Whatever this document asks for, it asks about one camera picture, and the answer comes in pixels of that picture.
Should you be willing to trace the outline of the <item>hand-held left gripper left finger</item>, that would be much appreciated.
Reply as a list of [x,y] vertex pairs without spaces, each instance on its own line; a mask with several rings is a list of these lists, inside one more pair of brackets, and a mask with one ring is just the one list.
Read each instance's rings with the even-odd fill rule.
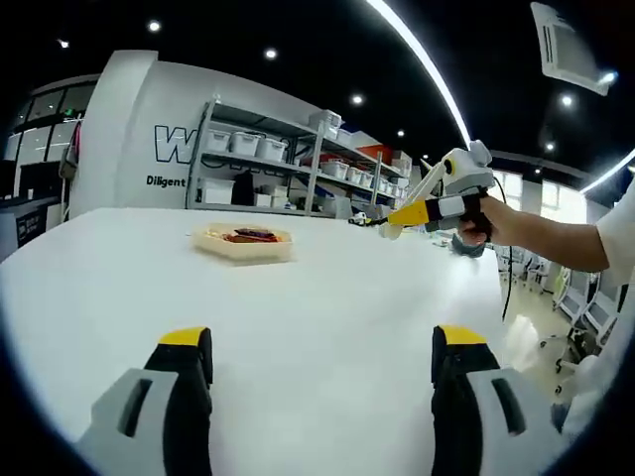
[[95,401],[79,455],[99,475],[210,475],[212,383],[211,330],[164,335]]

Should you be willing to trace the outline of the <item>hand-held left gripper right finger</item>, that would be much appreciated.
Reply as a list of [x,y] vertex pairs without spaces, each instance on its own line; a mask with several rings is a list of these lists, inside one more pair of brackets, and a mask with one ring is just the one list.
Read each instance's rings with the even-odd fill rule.
[[434,475],[542,475],[564,452],[548,399],[462,326],[432,337]]

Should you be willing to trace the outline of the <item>person's right hand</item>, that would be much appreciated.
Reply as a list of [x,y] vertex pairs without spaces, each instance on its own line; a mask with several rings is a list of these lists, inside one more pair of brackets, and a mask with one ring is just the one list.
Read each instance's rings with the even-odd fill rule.
[[458,235],[468,245],[481,245],[491,242],[501,246],[519,246],[516,229],[519,215],[516,210],[500,200],[486,196],[480,199],[480,213],[490,223],[490,231],[481,231],[481,226],[472,221],[463,221],[458,228]]

